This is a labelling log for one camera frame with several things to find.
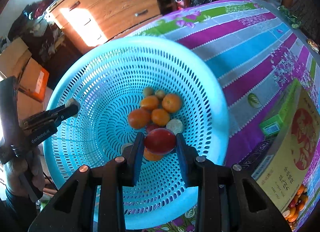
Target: floral tablecloth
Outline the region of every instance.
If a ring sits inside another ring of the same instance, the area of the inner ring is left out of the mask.
[[[255,0],[221,0],[174,12],[129,35],[176,41],[212,69],[230,115],[227,166],[238,163],[263,141],[258,125],[294,78],[300,80],[319,108],[320,67],[310,48],[284,20]],[[298,227],[320,197],[319,157],[320,146],[304,180],[309,201],[300,214]],[[195,215],[193,208],[172,222],[147,231],[193,231]]]

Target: green box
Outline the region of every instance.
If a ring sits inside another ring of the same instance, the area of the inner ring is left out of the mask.
[[[292,108],[295,91],[300,85],[299,80],[294,79],[259,125],[266,137],[277,135],[283,127],[287,114]]]

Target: white label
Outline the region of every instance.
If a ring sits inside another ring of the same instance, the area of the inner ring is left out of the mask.
[[[42,81],[43,81],[43,77],[44,77],[44,72],[40,71],[40,74],[39,74],[39,77],[38,77],[38,80],[37,80],[36,89],[35,89],[35,92],[38,93],[38,94],[40,93],[40,88],[41,88],[41,84],[42,84]]]
[[[280,130],[280,127],[278,126],[278,124],[276,122],[274,122],[273,124],[271,124],[267,127],[264,127],[263,130],[266,134],[270,135],[275,132],[278,132]]]
[[[252,178],[257,180],[260,176],[260,174],[263,172],[263,170],[269,165],[270,161],[272,160],[273,155],[267,155],[264,160],[260,163],[258,168],[255,170],[255,172],[251,175]]]

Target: red circular logo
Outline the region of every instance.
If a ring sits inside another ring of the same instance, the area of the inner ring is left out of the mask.
[[[299,170],[305,170],[311,164],[316,150],[316,133],[309,112],[299,108],[292,121],[291,134],[296,136],[300,147],[292,148],[294,163]]]

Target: blue stripe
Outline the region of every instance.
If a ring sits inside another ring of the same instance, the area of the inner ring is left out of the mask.
[[[279,33],[277,31],[278,29],[281,29],[283,33]],[[211,58],[206,61],[206,63],[213,71],[216,78],[219,78],[235,67],[258,55],[289,30],[290,29],[282,23],[265,33],[261,33],[248,41]]]

